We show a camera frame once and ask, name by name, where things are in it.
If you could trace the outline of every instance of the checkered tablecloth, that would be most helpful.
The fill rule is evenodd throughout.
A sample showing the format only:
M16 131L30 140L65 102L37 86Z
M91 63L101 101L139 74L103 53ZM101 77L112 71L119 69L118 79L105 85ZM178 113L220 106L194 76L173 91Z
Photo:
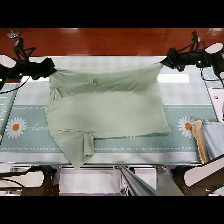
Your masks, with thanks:
M32 58L31 61L41 62L44 58ZM164 57L148 56L51 58L56 68L83 72L135 69L150 66L164 59ZM179 73L177 70L164 66L158 78L161 81L159 84L165 112L172 129L171 135L96 140L96 154L91 158L90 163L182 164L198 162L193 138L188 139L182 136L177 130L177 122L185 116L191 119L215 119L205 83L200 77L200 70L195 66L187 66L184 72ZM18 91L9 120L15 117L25 118L29 121L29 130L35 130L36 134L25 135L24 132L23 143L21 143L22 138L19 141L19 139L11 140L4 136L0 148L0 161L68 163L54 142L47 147L41 144L38 146L38 141L52 140L45 129L46 121L44 121L43 112L48 99L49 83L46 81L29 82Z

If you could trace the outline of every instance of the red floor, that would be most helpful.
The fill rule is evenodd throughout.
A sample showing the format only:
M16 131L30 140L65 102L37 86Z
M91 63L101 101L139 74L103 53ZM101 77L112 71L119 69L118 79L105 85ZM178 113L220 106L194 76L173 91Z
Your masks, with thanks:
M65 55L166 55L191 43L192 32L206 46L224 41L223 28L20 28L25 47L33 56ZM0 28L0 53L14 56L15 40Z

